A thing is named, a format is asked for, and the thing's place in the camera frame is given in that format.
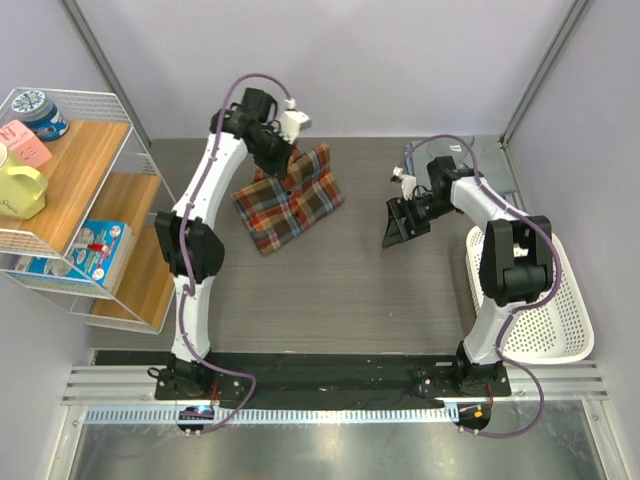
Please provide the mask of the red brown plaid shirt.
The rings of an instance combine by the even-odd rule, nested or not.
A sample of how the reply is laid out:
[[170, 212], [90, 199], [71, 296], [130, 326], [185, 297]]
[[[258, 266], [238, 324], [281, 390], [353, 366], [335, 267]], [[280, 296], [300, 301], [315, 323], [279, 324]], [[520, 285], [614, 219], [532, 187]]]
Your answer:
[[234, 192], [231, 199], [263, 256], [299, 237], [345, 202], [326, 143], [305, 153], [296, 150], [282, 180], [257, 170], [253, 183]]

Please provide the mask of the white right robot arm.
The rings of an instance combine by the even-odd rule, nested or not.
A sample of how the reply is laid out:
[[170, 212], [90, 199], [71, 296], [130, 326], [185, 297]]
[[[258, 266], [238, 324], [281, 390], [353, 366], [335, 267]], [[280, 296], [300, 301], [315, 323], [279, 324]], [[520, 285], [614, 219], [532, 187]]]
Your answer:
[[509, 206], [482, 174], [456, 167], [444, 156], [427, 165], [424, 188], [401, 167], [391, 181], [401, 195], [386, 202], [384, 249], [431, 230], [431, 222], [451, 212], [467, 215], [484, 235], [479, 278], [483, 301], [471, 332], [461, 342], [451, 380], [457, 391], [472, 395], [488, 381], [486, 370], [501, 361], [499, 349], [515, 317], [551, 289], [554, 259], [550, 221]]

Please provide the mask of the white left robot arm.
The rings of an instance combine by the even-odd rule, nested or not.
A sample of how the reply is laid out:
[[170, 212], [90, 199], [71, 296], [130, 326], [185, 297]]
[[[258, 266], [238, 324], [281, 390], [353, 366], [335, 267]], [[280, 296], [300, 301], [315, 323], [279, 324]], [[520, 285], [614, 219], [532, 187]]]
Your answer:
[[286, 96], [283, 105], [267, 92], [248, 88], [240, 102], [225, 103], [210, 125], [199, 164], [177, 203], [159, 212], [154, 227], [161, 254], [172, 275], [176, 333], [167, 369], [190, 398], [205, 397], [213, 375], [203, 361], [211, 351], [208, 309], [213, 281], [225, 247], [214, 232], [223, 195], [249, 156], [271, 177], [286, 176], [299, 133], [310, 118]]

